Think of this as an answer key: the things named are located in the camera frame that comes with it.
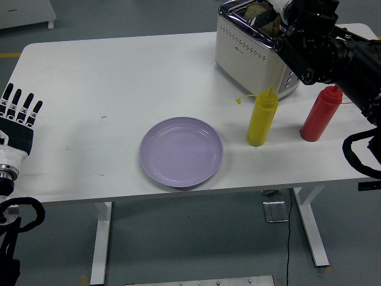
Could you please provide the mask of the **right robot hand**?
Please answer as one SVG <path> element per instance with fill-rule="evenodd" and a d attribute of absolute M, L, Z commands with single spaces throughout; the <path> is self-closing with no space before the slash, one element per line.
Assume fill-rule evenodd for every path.
<path fill-rule="evenodd" d="M 250 26 L 253 28 L 262 28 L 272 21 L 275 21 L 278 15 L 284 22 L 288 24 L 288 14 L 289 9 L 291 8 L 292 1 L 287 0 L 269 0 L 268 1 L 270 8 L 264 12 L 261 12 L 258 16 L 255 16 L 250 21 Z"/>

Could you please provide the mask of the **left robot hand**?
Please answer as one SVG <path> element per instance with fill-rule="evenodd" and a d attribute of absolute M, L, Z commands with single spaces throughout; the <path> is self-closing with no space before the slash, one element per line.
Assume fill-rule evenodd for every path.
<path fill-rule="evenodd" d="M 9 83 L 1 96 L 1 164 L 18 166 L 30 155 L 33 144 L 33 126 L 43 102 L 30 109 L 34 94 L 30 93 L 18 107 L 21 89 L 14 90 Z"/>

